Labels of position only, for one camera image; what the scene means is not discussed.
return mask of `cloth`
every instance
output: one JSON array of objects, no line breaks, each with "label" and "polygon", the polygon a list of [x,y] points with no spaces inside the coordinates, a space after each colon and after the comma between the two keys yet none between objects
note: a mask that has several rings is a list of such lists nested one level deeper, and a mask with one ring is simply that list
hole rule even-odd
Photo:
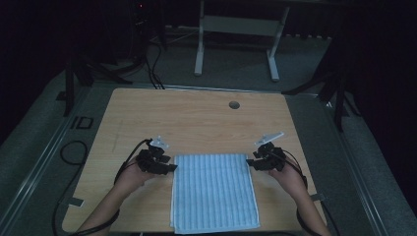
[{"label": "cloth", "polygon": [[213,233],[260,226],[247,155],[176,155],[171,227],[177,234]]}]

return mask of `black cable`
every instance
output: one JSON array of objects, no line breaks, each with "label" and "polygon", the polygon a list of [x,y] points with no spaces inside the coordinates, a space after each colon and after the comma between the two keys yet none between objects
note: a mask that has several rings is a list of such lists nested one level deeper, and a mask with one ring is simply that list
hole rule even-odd
[{"label": "black cable", "polygon": [[119,176],[122,174],[122,172],[132,164],[128,165],[129,161],[131,160],[132,156],[135,154],[136,150],[144,143],[149,142],[150,140],[142,140],[140,143],[138,143],[135,148],[132,150],[128,158],[125,160],[125,162],[122,163],[122,166],[120,166],[119,170],[117,171],[116,177],[114,178],[114,183],[119,179]]},{"label": "black cable", "polygon": [[[79,162],[79,163],[72,162],[72,161],[69,161],[68,159],[66,159],[64,157],[64,154],[63,154],[64,153],[64,149],[67,146],[72,145],[72,144],[81,144],[81,145],[83,145],[84,155],[83,155],[83,161],[82,162]],[[62,202],[64,200],[64,197],[65,197],[65,194],[68,192],[68,189],[71,187],[72,183],[77,178],[77,176],[79,175],[80,171],[83,169],[83,166],[86,163],[86,160],[87,160],[87,157],[88,157],[88,152],[89,152],[89,149],[87,148],[87,145],[84,142],[82,142],[82,141],[71,141],[71,142],[67,143],[66,145],[64,145],[63,147],[61,147],[61,151],[60,151],[60,157],[61,157],[61,159],[65,163],[67,163],[67,164],[70,164],[70,165],[78,165],[79,168],[78,168],[77,172],[74,174],[74,176],[71,179],[70,183],[68,183],[67,187],[65,188],[65,190],[62,193],[61,197],[59,198],[58,203],[55,205],[55,209],[53,210],[53,213],[52,213],[52,222],[51,223],[52,223],[52,231],[53,231],[53,234],[55,236],[58,235],[58,232],[57,232],[57,229],[56,229],[56,224],[55,224],[56,223],[56,221],[55,221],[55,219],[56,219],[56,213],[58,211],[58,207],[62,204]]]},{"label": "black cable", "polygon": [[297,220],[298,220],[298,222],[300,223],[300,225],[301,225],[301,227],[304,229],[304,230],[306,230],[307,231],[307,233],[309,233],[310,235],[313,235],[313,236],[321,236],[321,234],[318,234],[318,233],[316,233],[315,231],[313,231],[307,224],[306,224],[306,222],[304,222],[304,220],[303,220],[303,218],[301,217],[301,215],[300,215],[300,212],[298,212],[298,208],[297,208],[297,212],[296,212],[296,215],[297,215]]},{"label": "black cable", "polygon": [[298,167],[301,169],[300,163],[298,163],[297,158],[295,158],[295,156],[293,154],[291,154],[291,152],[289,152],[288,150],[282,150],[285,153],[288,153],[289,155],[291,155],[291,157],[294,159],[294,161],[297,163]]},{"label": "black cable", "polygon": [[291,154],[291,156],[295,159],[295,161],[296,161],[296,163],[298,165],[298,168],[297,168],[297,166],[295,166],[293,163],[291,163],[287,159],[285,159],[285,158],[283,158],[283,157],[281,157],[281,156],[279,156],[279,155],[277,155],[277,154],[275,154],[275,153],[273,153],[271,151],[269,151],[268,154],[271,154],[271,155],[273,155],[275,157],[278,157],[280,160],[285,161],[285,163],[289,164],[295,171],[297,171],[297,173],[301,176],[301,178],[304,179],[304,175],[303,175],[303,172],[301,171],[300,164],[298,164],[297,159],[295,159],[295,157],[292,154]]},{"label": "black cable", "polygon": [[325,205],[325,203],[323,203],[323,201],[320,202],[322,204],[323,209],[326,211],[326,213],[328,214],[328,218],[331,221],[331,224],[333,225],[334,230],[336,231],[336,235],[340,235],[340,231],[337,227],[337,224],[335,222],[335,220],[333,219],[333,217],[330,214],[330,211],[328,210],[328,207]]},{"label": "black cable", "polygon": [[80,232],[76,232],[73,234],[70,234],[70,236],[84,236],[84,235],[90,235],[92,233],[96,233],[98,231],[101,231],[105,228],[107,228],[108,226],[110,226],[112,223],[114,223],[114,221],[116,221],[117,217],[119,217],[119,213],[120,213],[120,209],[118,209],[116,211],[116,213],[105,223],[100,224],[98,226],[95,226],[94,228],[91,229],[86,229]]},{"label": "black cable", "polygon": [[159,76],[155,73],[155,67],[156,67],[156,62],[159,60],[159,57],[162,53],[162,49],[160,48],[160,46],[157,43],[154,42],[149,42],[150,45],[156,46],[158,48],[158,54],[156,56],[156,59],[154,60],[152,67],[149,64],[149,60],[148,58],[145,59],[146,63],[147,63],[147,67],[148,67],[148,74],[149,74],[149,80],[152,83],[153,87],[155,89],[165,89],[165,87],[162,84],[162,81],[160,80]]}]

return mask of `human hand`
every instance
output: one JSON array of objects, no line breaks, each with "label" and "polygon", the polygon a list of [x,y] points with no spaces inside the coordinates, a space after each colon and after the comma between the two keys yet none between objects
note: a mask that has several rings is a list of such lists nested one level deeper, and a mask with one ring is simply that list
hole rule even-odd
[{"label": "human hand", "polygon": [[[292,159],[287,158],[287,160],[298,168],[297,164]],[[281,171],[273,169],[270,170],[268,174],[278,181],[282,189],[284,189],[293,199],[297,200],[301,197],[305,197],[306,194],[308,196],[303,178],[298,171],[288,163],[285,163]]]},{"label": "human hand", "polygon": [[154,177],[154,174],[142,171],[136,160],[129,161],[126,166],[113,187],[113,190],[117,191],[123,198],[127,198],[143,186],[147,180]]}]

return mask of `black mount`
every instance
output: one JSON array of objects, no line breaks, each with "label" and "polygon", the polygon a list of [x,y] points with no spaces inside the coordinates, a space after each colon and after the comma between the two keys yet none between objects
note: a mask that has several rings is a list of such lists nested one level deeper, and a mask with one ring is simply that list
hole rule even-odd
[{"label": "black mount", "polygon": [[150,144],[152,139],[147,140],[146,144],[148,149],[142,149],[139,154],[135,157],[138,162],[139,168],[148,173],[152,174],[164,174],[173,172],[177,165],[165,164],[171,157],[163,155],[165,151],[160,147],[154,147]]},{"label": "black mount", "polygon": [[246,162],[256,170],[272,170],[275,168],[277,171],[281,171],[285,165],[286,155],[282,148],[275,147],[271,142],[258,147],[258,151],[254,151],[254,156],[261,159],[247,159]]}]

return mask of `gray carpet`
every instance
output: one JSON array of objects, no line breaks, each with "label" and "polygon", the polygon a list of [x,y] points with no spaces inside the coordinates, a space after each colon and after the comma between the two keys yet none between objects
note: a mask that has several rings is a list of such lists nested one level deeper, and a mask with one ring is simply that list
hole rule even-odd
[{"label": "gray carpet", "polygon": [[[280,92],[310,80],[328,46],[328,41],[321,39],[284,38],[276,56],[281,81],[274,83],[269,79],[265,54],[269,44],[267,39],[262,38],[251,47],[248,43],[233,41],[219,44],[214,40],[215,36],[207,41],[200,77],[194,76],[195,38],[192,36],[169,44],[168,51],[161,53],[155,68],[162,82],[170,89],[191,87]],[[157,48],[152,47],[149,60],[152,62],[156,55]],[[124,77],[135,82],[132,87],[151,89],[145,68]],[[81,140],[90,147],[110,94],[120,87],[96,75],[92,88],[77,87],[78,105],[70,117],[63,118],[64,102],[56,101],[55,97],[64,85],[62,74],[52,80],[0,148],[0,201],[4,215],[36,162],[45,156],[45,147],[50,147],[47,149],[50,159],[44,166],[44,173],[38,183],[32,183],[31,197],[21,202],[21,211],[15,217],[17,220],[11,222],[10,235],[52,235],[53,210],[77,172],[77,166],[61,160],[59,149],[72,140]],[[349,116],[343,117],[344,133],[338,133],[331,121],[332,109],[311,95],[319,90],[320,86],[317,86],[304,94],[287,96],[287,101],[318,192],[326,196],[325,204],[341,235],[414,235],[417,232],[415,216],[396,186],[366,124],[348,111]],[[75,117],[93,118],[91,129],[71,128]],[[52,138],[57,138],[54,147],[50,142]],[[64,155],[80,161],[83,149],[73,145],[66,148]],[[75,186],[76,183],[70,187],[57,210],[59,235],[65,235],[59,225]],[[379,219],[374,219],[374,212],[369,212],[372,209],[369,203],[377,209]],[[334,225],[330,223],[329,228],[335,234]]]}]

